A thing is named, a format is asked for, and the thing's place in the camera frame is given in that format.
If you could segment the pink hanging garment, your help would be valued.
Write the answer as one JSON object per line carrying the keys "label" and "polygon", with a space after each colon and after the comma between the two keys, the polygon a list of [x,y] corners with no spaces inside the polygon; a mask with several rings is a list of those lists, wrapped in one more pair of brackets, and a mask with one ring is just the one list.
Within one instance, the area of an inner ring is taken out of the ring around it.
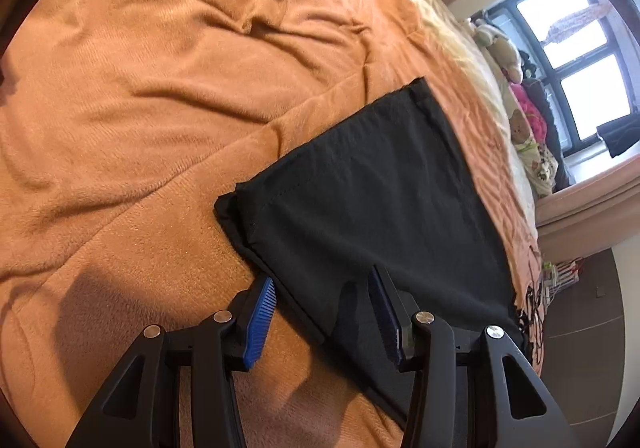
{"label": "pink hanging garment", "polygon": [[613,6],[608,3],[589,4],[586,8],[573,12],[550,26],[542,44],[560,44],[588,26],[605,18]]}

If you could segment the black plush toy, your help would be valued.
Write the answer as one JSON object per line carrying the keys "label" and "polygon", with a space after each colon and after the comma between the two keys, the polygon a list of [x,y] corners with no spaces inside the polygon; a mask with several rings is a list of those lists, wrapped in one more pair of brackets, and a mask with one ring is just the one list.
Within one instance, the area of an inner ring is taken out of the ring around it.
{"label": "black plush toy", "polygon": [[523,80],[536,80],[536,78],[539,78],[539,68],[536,65],[536,62],[532,59],[532,56],[530,56],[529,53],[523,49],[520,49],[518,53],[521,57]]}

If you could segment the pink plush toy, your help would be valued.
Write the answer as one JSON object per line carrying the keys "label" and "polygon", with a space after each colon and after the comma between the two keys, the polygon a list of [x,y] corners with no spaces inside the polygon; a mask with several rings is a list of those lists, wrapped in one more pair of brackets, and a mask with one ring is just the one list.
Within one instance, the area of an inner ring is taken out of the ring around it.
{"label": "pink plush toy", "polygon": [[547,137],[547,123],[542,117],[540,111],[530,100],[526,90],[521,84],[510,84],[518,104],[520,105],[530,128],[533,131],[536,142],[544,142]]}

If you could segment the bear print cushion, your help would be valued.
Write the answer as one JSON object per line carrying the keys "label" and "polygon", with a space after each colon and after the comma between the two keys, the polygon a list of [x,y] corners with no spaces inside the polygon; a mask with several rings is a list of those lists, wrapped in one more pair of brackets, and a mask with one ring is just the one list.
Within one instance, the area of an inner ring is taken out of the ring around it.
{"label": "bear print cushion", "polygon": [[526,176],[538,198],[552,195],[558,162],[546,146],[544,140],[538,142],[530,126],[526,113],[516,99],[510,83],[502,71],[497,73],[497,81],[506,115],[509,120],[511,142],[518,158],[524,165]]}

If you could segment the orange fleece blanket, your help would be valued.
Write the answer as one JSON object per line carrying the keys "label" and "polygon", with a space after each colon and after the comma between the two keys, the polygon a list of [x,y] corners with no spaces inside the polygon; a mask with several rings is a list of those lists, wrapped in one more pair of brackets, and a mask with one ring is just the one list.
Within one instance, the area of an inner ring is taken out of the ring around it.
{"label": "orange fleece blanket", "polygon": [[[37,446],[66,444],[145,326],[195,326],[258,275],[219,197],[418,78],[498,230],[521,348],[539,360],[535,217],[410,0],[40,0],[1,65],[1,389]],[[252,447],[401,439],[280,294],[236,391]]]}

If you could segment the right pink curtain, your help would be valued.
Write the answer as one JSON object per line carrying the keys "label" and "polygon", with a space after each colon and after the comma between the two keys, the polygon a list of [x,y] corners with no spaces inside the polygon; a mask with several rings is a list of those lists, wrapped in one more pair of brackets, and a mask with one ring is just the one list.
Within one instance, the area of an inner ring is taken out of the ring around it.
{"label": "right pink curtain", "polygon": [[639,158],[536,203],[539,249],[550,263],[587,257],[639,233]]}

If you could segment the black framed window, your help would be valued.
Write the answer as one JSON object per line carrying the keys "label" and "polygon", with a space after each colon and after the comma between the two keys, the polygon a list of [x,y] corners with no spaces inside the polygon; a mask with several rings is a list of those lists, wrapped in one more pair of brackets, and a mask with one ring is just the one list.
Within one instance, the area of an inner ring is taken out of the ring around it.
{"label": "black framed window", "polygon": [[596,142],[597,126],[637,110],[632,82],[639,68],[624,57],[631,38],[611,10],[559,43],[550,43],[551,27],[561,19],[605,0],[503,0],[488,19],[514,39],[537,67],[549,96],[561,149],[572,154]]}

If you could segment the beige plush toy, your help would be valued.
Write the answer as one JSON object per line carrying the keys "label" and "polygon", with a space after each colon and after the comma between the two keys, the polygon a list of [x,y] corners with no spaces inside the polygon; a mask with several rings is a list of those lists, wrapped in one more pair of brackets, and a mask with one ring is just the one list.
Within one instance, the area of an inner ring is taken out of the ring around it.
{"label": "beige plush toy", "polygon": [[476,44],[489,52],[511,83],[521,84],[524,78],[523,61],[516,45],[500,29],[482,19],[476,20],[474,26]]}

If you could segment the dark hanging garment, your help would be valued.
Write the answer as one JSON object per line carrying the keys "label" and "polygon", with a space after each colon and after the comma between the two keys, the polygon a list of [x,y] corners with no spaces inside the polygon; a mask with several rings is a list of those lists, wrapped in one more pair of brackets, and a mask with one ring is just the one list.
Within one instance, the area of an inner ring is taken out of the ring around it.
{"label": "dark hanging garment", "polygon": [[611,158],[616,158],[640,140],[640,114],[632,112],[597,127]]}

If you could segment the black pants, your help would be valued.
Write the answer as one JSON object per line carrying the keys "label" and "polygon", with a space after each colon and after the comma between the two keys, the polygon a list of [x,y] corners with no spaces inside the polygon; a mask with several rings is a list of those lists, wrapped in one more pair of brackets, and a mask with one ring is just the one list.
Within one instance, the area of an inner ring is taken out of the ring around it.
{"label": "black pants", "polygon": [[306,333],[397,422],[413,377],[386,356],[368,294],[373,267],[448,324],[498,324],[526,344],[502,240],[422,78],[242,182],[214,213]]}

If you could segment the white bedside drawer cabinet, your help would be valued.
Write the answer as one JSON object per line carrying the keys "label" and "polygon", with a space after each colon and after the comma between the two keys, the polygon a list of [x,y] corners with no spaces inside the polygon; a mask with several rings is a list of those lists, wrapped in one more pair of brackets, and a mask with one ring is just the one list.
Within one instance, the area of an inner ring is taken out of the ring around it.
{"label": "white bedside drawer cabinet", "polygon": [[544,288],[550,295],[555,295],[574,286],[579,281],[582,264],[584,264],[582,257],[563,260],[559,263],[544,262],[542,264]]}

